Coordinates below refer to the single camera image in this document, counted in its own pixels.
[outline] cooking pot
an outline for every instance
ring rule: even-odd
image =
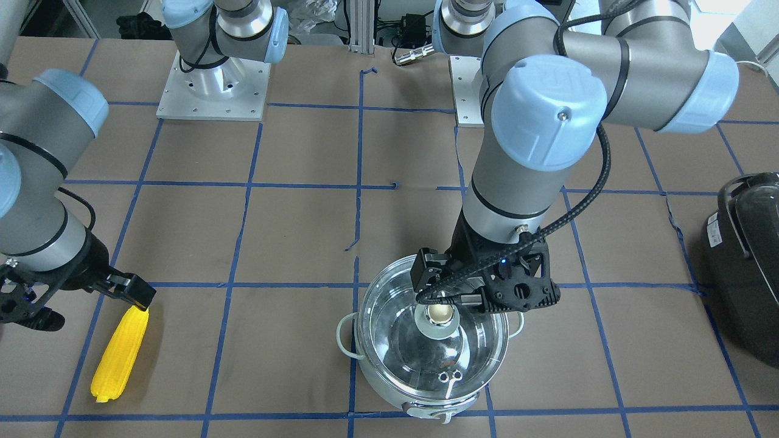
[[[365,379],[384,400],[408,415],[440,419],[469,408],[506,356],[505,313],[476,313],[467,307],[417,304],[411,284],[415,256],[384,268],[368,286],[358,312],[336,329],[338,348],[357,359]],[[464,283],[449,293],[472,292]],[[344,347],[341,327],[354,322],[357,352]]]

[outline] blue grid line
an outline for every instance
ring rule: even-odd
[[[568,189],[566,187],[563,187],[560,192],[564,193],[589,193],[591,189]],[[619,195],[660,195],[660,192],[657,190],[614,190],[614,189],[603,189],[601,190],[601,193],[612,193],[612,194],[619,194]]]
[[[654,183],[657,184],[657,190],[661,193],[664,193],[663,186],[660,184],[660,179],[657,176],[657,171],[654,170],[654,164],[652,164],[652,159],[649,158],[649,150],[647,149],[647,145],[643,142],[643,137],[641,136],[641,132],[639,132],[638,128],[633,128],[634,131],[636,131],[636,137],[638,137],[638,143],[641,145],[641,150],[643,150],[643,155],[647,158],[647,164],[649,164],[649,170],[652,171],[652,178],[654,178]]]
[[[351,311],[357,312],[359,307],[358,297],[360,293],[359,280],[360,279],[360,257],[354,258],[354,287],[351,290]],[[354,325],[357,321],[352,322],[352,337],[351,337],[351,350],[357,351],[355,348],[354,340]],[[347,422],[347,438],[354,438],[354,404],[357,398],[357,359],[349,358],[349,420]]]
[[[489,383],[485,386],[485,398],[487,399],[487,416],[489,417],[489,435],[491,438],[498,438],[498,429],[495,427],[495,408],[492,407],[492,394],[489,392]]]
[[[250,283],[235,282],[236,288],[333,288],[351,289],[355,283]],[[360,288],[367,288],[368,283],[356,283]]]
[[[398,112],[441,112],[443,114],[455,114],[456,111],[449,108],[398,108],[398,107],[363,107],[369,111],[398,111]]]
[[[122,248],[122,244],[125,241],[125,236],[127,235],[127,228],[130,225],[130,218],[132,217],[132,212],[136,208],[136,203],[138,202],[138,195],[140,194],[141,190],[141,181],[146,177],[146,171],[149,169],[149,163],[151,162],[151,157],[154,155],[154,148],[157,146],[157,139],[160,137],[160,131],[162,130],[162,124],[163,120],[160,119],[159,122],[157,122],[157,129],[154,131],[154,137],[152,137],[151,145],[149,146],[149,152],[146,153],[146,160],[143,162],[143,168],[141,169],[141,174],[138,177],[138,182],[136,184],[136,190],[132,194],[132,200],[130,201],[129,208],[127,209],[127,214],[125,215],[125,221],[122,223],[122,230],[119,232],[119,237],[116,242],[116,246],[114,247],[114,252],[111,254],[111,260],[110,264],[114,266],[116,263],[117,258],[119,257],[119,251]],[[76,387],[79,384],[79,379],[81,377],[81,372],[84,367],[84,362],[86,361],[86,354],[90,349],[90,344],[92,343],[92,336],[94,335],[95,327],[97,326],[97,319],[100,316],[100,310],[103,307],[103,301],[105,299],[105,295],[100,294],[99,297],[97,297],[97,304],[95,305],[95,310],[92,313],[92,320],[90,321],[90,328],[86,332],[86,338],[84,339],[84,344],[81,347],[81,354],[79,356],[79,361],[76,364],[76,370],[73,372],[73,378],[70,381],[70,388],[68,389],[68,395],[65,398],[65,404],[62,407],[62,415],[65,416],[70,412],[70,405],[73,402],[73,398],[76,395]],[[54,437],[60,438],[62,436],[62,429],[65,427],[65,420],[61,419],[57,423],[57,429],[55,430]]]
[[[85,184],[85,185],[136,185],[137,181],[124,179],[67,179],[67,184]],[[357,189],[355,184],[307,184],[298,182],[218,182],[218,181],[141,181],[141,185],[173,185],[173,186],[195,186],[195,187],[267,187],[272,189]],[[397,190],[400,188],[399,182],[393,182],[389,185],[362,185],[360,189],[367,190]]]
[[[725,348],[725,343],[722,341],[722,335],[720,334],[720,330],[717,328],[717,323],[714,321],[714,315],[711,313],[711,308],[708,305],[704,305],[704,308],[706,310],[706,315],[709,317],[709,322],[711,323],[711,330],[714,331],[714,336],[717,338],[717,344],[719,344],[720,350],[722,351],[722,357],[725,359],[725,364],[728,365],[728,371],[733,378],[733,384],[735,385],[735,389],[738,392],[738,398],[741,399],[742,409],[746,412],[746,417],[749,419],[749,424],[752,425],[752,431],[755,433],[755,438],[761,438],[760,431],[757,429],[757,424],[755,423],[755,417],[752,415],[752,408],[749,406],[749,402],[746,400],[744,390],[741,387],[741,382],[738,381],[738,376],[736,375],[735,368],[733,367],[733,362],[730,359],[727,348]]]
[[[564,188],[561,190],[561,192],[565,193],[589,193],[590,189],[567,189]],[[716,196],[717,192],[684,192],[684,191],[675,191],[675,190],[669,190],[667,192],[659,192],[657,190],[632,190],[632,189],[603,189],[601,190],[601,193],[607,193],[607,194],[616,194],[616,195],[655,195],[655,196],[665,196],[665,195],[678,195],[678,196]]]
[[[563,192],[562,198],[566,202],[566,209],[571,211],[571,202],[568,199],[568,193]],[[608,365],[608,372],[612,377],[612,385],[614,386],[614,395],[617,399],[617,405],[619,407],[619,415],[622,417],[622,427],[625,429],[625,437],[631,438],[630,425],[628,424],[628,416],[625,411],[625,403],[622,400],[622,391],[619,389],[619,381],[617,380],[617,372],[614,368],[614,361],[612,360],[612,352],[608,347],[608,339],[606,339],[606,329],[603,325],[603,319],[601,318],[601,311],[597,307],[597,299],[595,298],[595,291],[592,288],[590,282],[590,274],[587,272],[587,262],[584,259],[584,251],[582,249],[581,241],[579,240],[579,231],[576,228],[576,220],[571,220],[571,231],[573,232],[573,240],[576,241],[576,251],[579,253],[579,260],[582,265],[582,274],[584,275],[584,281],[587,283],[587,291],[590,293],[590,303],[592,305],[593,313],[595,315],[595,321],[597,322],[597,331],[601,335],[601,343],[603,344],[603,352],[606,357],[606,364]]]
[[[779,404],[750,405],[752,411],[779,411]],[[741,404],[698,404],[682,406],[634,406],[626,407],[628,414],[663,414],[670,412],[743,412]],[[458,417],[522,417],[562,415],[615,415],[619,408],[560,408],[560,409],[468,409]],[[202,421],[208,417],[218,420],[320,420],[320,419],[387,419],[408,418],[401,411],[379,412],[235,412],[222,414],[69,414],[69,415],[0,415],[0,422],[83,422],[83,421]]]
[[[378,72],[375,67],[371,67],[368,70],[361,70],[362,72]],[[452,108],[398,108],[398,107],[373,107],[365,106],[363,104],[363,94],[360,94],[360,103],[358,105],[329,105],[329,104],[288,104],[280,102],[269,102],[269,107],[284,107],[284,108],[321,108],[321,109],[346,109],[346,110],[367,110],[367,111],[397,111],[397,112],[440,112],[443,114],[455,114],[455,110]]]
[[[720,120],[719,123],[728,123],[732,125],[779,125],[779,122],[762,120]]]
[[[639,134],[638,128],[636,128],[636,134],[640,138],[640,134]],[[727,144],[727,140],[724,138],[724,136],[722,136],[722,139],[723,139],[723,141],[725,141],[725,145],[728,147],[728,150],[730,150],[730,146]],[[647,162],[649,163],[650,167],[653,168],[653,173],[654,173],[654,167],[652,166],[652,160],[651,160],[651,157],[649,155],[649,152],[646,150],[646,148],[644,148],[644,150],[645,150],[645,154],[646,154],[646,157],[647,157]],[[731,153],[731,156],[733,157],[734,162],[738,166],[738,169],[741,170],[741,167],[738,165],[738,162],[735,160],[735,155]],[[659,179],[657,180],[657,187],[662,191]],[[676,220],[673,218],[673,211],[671,209],[671,204],[670,204],[668,198],[666,198],[666,207],[668,208],[668,220],[671,223],[671,226],[676,231],[676,235],[677,235],[677,238],[679,240],[679,245],[682,247],[682,254],[685,257],[685,262],[687,264],[687,269],[689,271],[690,277],[693,279],[693,283],[696,285],[696,293],[699,293],[698,292],[698,287],[697,287],[698,284],[697,284],[697,280],[696,280],[696,275],[695,275],[695,271],[693,269],[693,264],[690,261],[689,254],[687,253],[687,248],[686,248],[685,241],[684,241],[684,234],[682,233],[681,228],[677,225]],[[742,410],[746,412],[746,416],[749,419],[749,424],[752,426],[752,430],[753,430],[753,432],[755,434],[755,438],[761,438],[760,431],[757,429],[757,424],[755,423],[755,419],[754,419],[754,417],[752,415],[752,411],[751,411],[751,409],[749,407],[749,403],[746,400],[746,396],[744,395],[744,391],[743,391],[743,389],[741,387],[741,383],[738,381],[738,376],[736,375],[735,368],[733,368],[733,364],[732,364],[732,362],[730,360],[730,356],[728,354],[727,349],[725,348],[724,342],[722,341],[722,337],[721,337],[721,335],[719,333],[719,330],[717,329],[717,324],[714,322],[714,317],[713,317],[713,315],[711,313],[711,310],[710,310],[709,306],[707,306],[707,305],[704,305],[704,308],[706,309],[706,313],[707,313],[707,315],[709,317],[709,321],[711,323],[711,328],[714,331],[714,336],[717,338],[717,343],[719,344],[720,350],[722,352],[722,357],[723,357],[723,359],[725,360],[725,363],[728,366],[728,371],[730,372],[731,377],[733,379],[733,384],[735,385],[736,390],[738,392],[738,396],[741,399]]]
[[[671,199],[667,196],[665,197],[665,206],[668,208],[668,222],[671,224],[671,227],[674,229],[674,232],[676,233],[676,238],[679,241],[679,245],[682,247],[682,255],[684,256],[684,261],[687,265],[687,271],[689,272],[689,277],[693,281],[693,284],[695,285],[695,292],[697,295],[700,296],[706,296],[705,292],[701,292],[700,288],[698,286],[698,276],[695,275],[695,269],[693,268],[693,261],[689,257],[689,253],[687,252],[687,245],[685,244],[684,240],[684,232],[682,232],[682,227],[679,226],[679,223],[676,222],[676,219],[674,218],[674,212],[671,208]]]
[[[360,70],[360,106],[358,107],[358,120],[357,120],[357,195],[355,200],[354,209],[354,241],[344,249],[344,251],[350,251],[357,245],[360,240],[360,213],[362,207],[362,133],[363,133],[363,116],[365,115],[363,100],[364,100],[364,86],[365,75],[369,73],[377,73],[376,67],[371,67],[367,70]]]
[[[460,134],[459,126],[457,124],[454,124],[454,153],[457,157],[457,176],[460,178],[460,191],[462,192],[461,195],[463,197],[463,202],[465,202],[465,193],[467,192],[468,188],[465,185],[465,172],[463,171],[463,164],[460,162],[460,146],[457,144],[457,136]]]
[[[678,192],[669,190],[665,192],[667,195],[675,195],[675,196],[717,196],[717,192]]]
[[[100,40],[95,40],[95,42],[92,43],[92,48],[90,49],[90,53],[86,56],[84,65],[81,66],[81,71],[79,72],[79,76],[83,77],[84,73],[86,73],[86,68],[90,66],[90,62],[92,62],[92,55],[95,54],[95,49],[97,49],[97,43],[99,42]]]
[[[278,102],[268,102],[268,106],[283,108],[360,109],[359,105],[282,104]]]
[[[254,281],[235,281],[233,282],[234,288],[254,288],[254,289],[271,289],[271,288],[293,288],[293,289],[317,289],[317,288],[331,288],[331,289],[351,289],[354,285],[359,288],[367,288],[370,283],[363,281],[357,283],[286,283],[286,282],[254,282]],[[150,285],[154,288],[226,288],[227,282],[218,281],[155,281]],[[682,289],[684,291],[694,291],[694,284],[691,283],[643,283],[640,281],[609,281],[609,282],[595,282],[590,283],[558,283],[560,288],[564,289],[585,289],[588,285],[596,289],[604,288],[668,288],[668,289]]]
[[[217,393],[217,380],[219,377],[219,368],[222,363],[222,351],[224,350],[224,339],[227,335],[227,321],[230,317],[230,304],[232,302],[233,287],[235,283],[235,271],[238,270],[238,258],[241,254],[241,244],[243,243],[243,234],[246,228],[246,217],[249,214],[249,202],[252,198],[252,186],[249,184],[254,178],[254,170],[257,165],[257,157],[259,156],[259,144],[263,137],[263,124],[260,123],[257,126],[257,137],[254,143],[254,151],[252,153],[252,163],[249,166],[249,178],[247,180],[246,193],[244,199],[244,211],[241,218],[241,228],[238,231],[238,237],[235,239],[235,249],[233,251],[233,261],[230,265],[230,277],[227,281],[227,290],[224,294],[224,311],[222,314],[222,324],[219,329],[219,341],[217,342],[217,353],[213,360],[213,371],[211,373],[211,382],[208,389],[208,398],[206,399],[206,417],[203,420],[203,428],[201,429],[201,438],[208,436],[208,428],[210,424],[211,411],[213,410],[213,399]]]
[[[728,142],[728,138],[725,136],[725,133],[722,132],[722,128],[720,127],[720,124],[717,123],[714,126],[717,127],[717,131],[720,133],[720,137],[722,137],[722,141],[725,143],[725,147],[728,148],[728,152],[733,158],[733,162],[735,163],[735,166],[738,168],[738,173],[744,175],[744,169],[741,167],[741,163],[738,162],[738,158],[735,157],[735,152],[733,152],[733,148],[730,146],[730,142]]]
[[[160,102],[126,102],[126,101],[108,101],[109,105],[130,105],[134,107],[156,107]]]
[[[352,249],[360,240],[360,210],[361,210],[361,198],[362,198],[362,134],[363,134],[363,120],[365,116],[365,75],[369,73],[378,73],[379,70],[376,67],[371,67],[367,70],[360,70],[360,107],[358,110],[358,122],[357,122],[357,193],[356,193],[356,211],[354,212],[354,242],[349,245],[344,251]],[[358,282],[360,281],[360,258],[354,258],[354,287],[352,289],[351,308],[352,312],[357,312],[358,309]],[[354,343],[354,336],[351,338],[351,350],[356,351],[356,345]],[[354,412],[355,393],[357,386],[357,359],[349,359],[349,412]],[[354,417],[349,416],[347,424],[347,438],[354,438]]]

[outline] yellow corn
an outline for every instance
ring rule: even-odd
[[[124,392],[148,323],[149,311],[135,306],[122,317],[92,378],[90,389],[97,403],[115,400]]]

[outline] light blue joint cap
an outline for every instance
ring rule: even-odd
[[[738,66],[730,56],[709,52],[709,62],[687,102],[658,132],[700,134],[730,109],[738,91]]]
[[[289,33],[290,18],[287,16],[287,11],[282,8],[276,8],[273,27],[270,28],[268,50],[265,52],[265,62],[269,64],[281,62],[284,53],[287,52],[287,36],[289,36]]]
[[[446,53],[443,48],[443,41],[441,41],[441,3],[443,0],[435,0],[435,9],[433,12],[433,30],[432,30],[432,43],[433,50],[438,53]]]
[[[108,117],[108,102],[94,85],[67,70],[48,69],[33,79],[54,91],[89,125],[97,138]]]
[[[168,29],[184,27],[211,10],[213,0],[163,0],[162,16]]]
[[[503,13],[497,16],[485,34],[485,50],[506,28],[526,18],[546,17],[555,23],[557,19],[535,0],[506,0]]]
[[[0,217],[11,210],[22,188],[22,171],[11,151],[0,143]]]
[[[590,148],[606,89],[589,68],[558,55],[515,64],[495,93],[492,129],[500,147],[536,171],[574,165]]]

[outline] cable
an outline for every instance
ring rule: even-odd
[[[606,11],[606,13],[594,15],[594,16],[586,16],[580,19],[569,21],[561,25],[560,27],[558,27],[557,32],[555,32],[555,39],[554,39],[555,48],[558,54],[560,54],[561,56],[567,56],[566,47],[562,40],[562,32],[565,29],[568,29],[573,26],[579,26],[585,23],[591,23],[594,21],[601,21],[603,19],[611,19],[616,16],[621,16],[622,14],[635,8],[641,1],[642,0],[617,0]],[[585,209],[587,209],[587,207],[589,207],[593,203],[593,201],[595,201],[595,198],[597,198],[597,196],[601,193],[603,188],[606,186],[606,181],[608,180],[608,174],[611,172],[612,169],[611,145],[608,142],[608,136],[606,136],[606,131],[603,128],[603,124],[598,123],[595,132],[597,134],[597,140],[601,144],[601,152],[603,154],[603,161],[601,163],[601,173],[597,177],[597,181],[593,185],[590,192],[588,192],[587,195],[577,205],[573,206],[573,208],[570,211],[563,214],[556,221],[536,231],[530,240],[527,240],[525,242],[519,242],[514,245],[510,245],[503,251],[488,256],[476,263],[472,263],[469,266],[463,267],[453,272],[451,275],[441,280],[440,282],[429,285],[421,292],[419,292],[419,294],[417,294],[417,298],[416,298],[417,302],[425,305],[449,304],[454,306],[460,304],[458,299],[459,295],[446,296],[446,297],[435,297],[433,295],[438,293],[438,291],[443,291],[446,288],[455,286],[459,283],[462,283],[463,281],[466,281],[469,277],[500,262],[500,260],[505,259],[506,257],[510,257],[515,254],[528,250],[532,245],[535,245],[536,243],[540,242],[544,238],[548,237],[551,233],[559,230],[562,227],[565,227],[568,223],[573,221],[573,219],[579,216]]]
[[[210,25],[209,25],[209,29],[208,29],[208,41],[206,41],[206,46],[203,47],[203,51],[200,52],[200,56],[198,56],[197,61],[195,61],[194,64],[189,64],[187,62],[187,64],[189,64],[189,66],[191,67],[189,70],[184,68],[182,55],[180,53],[178,54],[178,68],[182,71],[182,73],[189,73],[189,72],[194,71],[198,67],[198,65],[200,65],[200,61],[203,60],[203,56],[206,56],[206,52],[208,51],[208,47],[213,44],[214,37],[215,37],[214,29],[215,29],[216,20],[217,20],[217,7],[216,6],[211,6],[210,14],[211,15],[209,17]]]
[[[435,9],[433,9],[432,11],[428,11],[428,12],[426,12],[426,13],[425,13],[425,14],[423,14],[422,16],[419,16],[419,17],[417,17],[417,19],[416,19],[416,20],[414,20],[413,22],[411,22],[411,23],[407,23],[407,24],[406,24],[406,27],[405,27],[405,29],[403,29],[403,32],[400,34],[400,36],[399,36],[399,38],[398,38],[398,42],[397,42],[397,44],[393,44],[393,46],[394,46],[395,48],[392,50],[392,55],[391,55],[391,56],[392,56],[392,63],[393,63],[394,65],[397,65],[397,62],[395,61],[395,55],[397,54],[397,49],[398,49],[398,47],[399,47],[399,46],[400,46],[400,45],[403,43],[403,39],[406,37],[406,31],[408,30],[408,28],[409,28],[409,27],[413,27],[415,24],[419,23],[419,20],[421,20],[421,19],[425,19],[425,17],[426,17],[426,16],[428,16],[428,15],[432,14],[433,12],[435,12]]]
[[[86,207],[86,209],[90,212],[90,224],[89,224],[89,226],[86,227],[86,229],[89,230],[89,231],[92,231],[92,228],[95,227],[95,219],[96,219],[96,216],[97,216],[95,214],[95,209],[92,208],[92,205],[90,203],[88,203],[81,196],[76,195],[75,193],[71,192],[70,190],[65,189],[64,187],[58,188],[57,191],[61,192],[61,193],[64,193],[65,195],[70,196],[71,198],[73,198],[74,200],[79,201],[81,204],[83,204]]]

